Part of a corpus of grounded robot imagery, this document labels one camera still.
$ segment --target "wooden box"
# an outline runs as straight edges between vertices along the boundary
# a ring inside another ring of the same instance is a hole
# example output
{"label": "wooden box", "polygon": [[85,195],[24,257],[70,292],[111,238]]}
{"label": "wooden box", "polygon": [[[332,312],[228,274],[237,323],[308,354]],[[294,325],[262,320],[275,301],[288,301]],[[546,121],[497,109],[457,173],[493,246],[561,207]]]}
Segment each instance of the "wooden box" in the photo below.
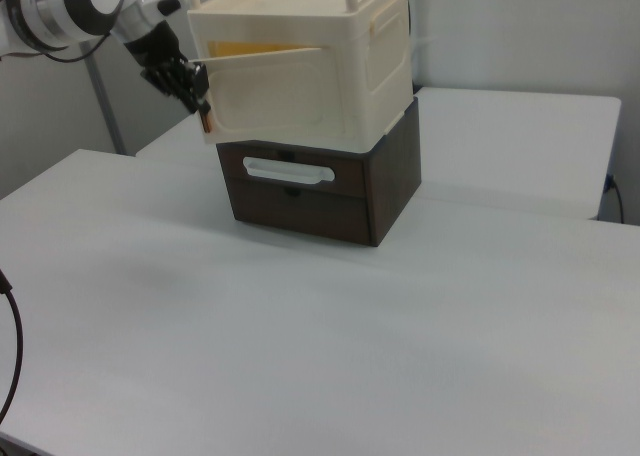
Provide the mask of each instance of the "wooden box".
{"label": "wooden box", "polygon": [[[417,99],[364,154],[258,141],[217,148],[238,221],[369,246],[382,242],[420,186]],[[293,182],[252,176],[249,160],[329,168],[333,180]]]}

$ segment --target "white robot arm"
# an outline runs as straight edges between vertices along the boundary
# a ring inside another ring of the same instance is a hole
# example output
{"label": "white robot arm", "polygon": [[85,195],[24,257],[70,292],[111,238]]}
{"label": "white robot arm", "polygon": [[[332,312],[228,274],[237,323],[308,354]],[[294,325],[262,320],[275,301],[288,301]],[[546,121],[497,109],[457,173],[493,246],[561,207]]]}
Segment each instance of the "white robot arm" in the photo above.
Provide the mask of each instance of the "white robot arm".
{"label": "white robot arm", "polygon": [[143,67],[158,90],[198,112],[210,130],[206,69],[180,52],[166,17],[187,0],[0,0],[0,57],[51,54],[108,34]]}

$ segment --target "white drawer handle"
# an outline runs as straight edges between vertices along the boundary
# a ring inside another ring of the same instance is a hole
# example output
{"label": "white drawer handle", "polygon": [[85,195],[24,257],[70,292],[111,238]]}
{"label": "white drawer handle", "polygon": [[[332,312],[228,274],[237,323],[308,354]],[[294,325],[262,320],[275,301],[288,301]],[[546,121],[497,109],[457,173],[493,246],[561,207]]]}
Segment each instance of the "white drawer handle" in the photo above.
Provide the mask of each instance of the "white drawer handle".
{"label": "white drawer handle", "polygon": [[322,166],[248,157],[242,160],[242,164],[247,168],[247,173],[250,176],[288,183],[318,184],[321,181],[336,179],[335,173],[330,168]]}

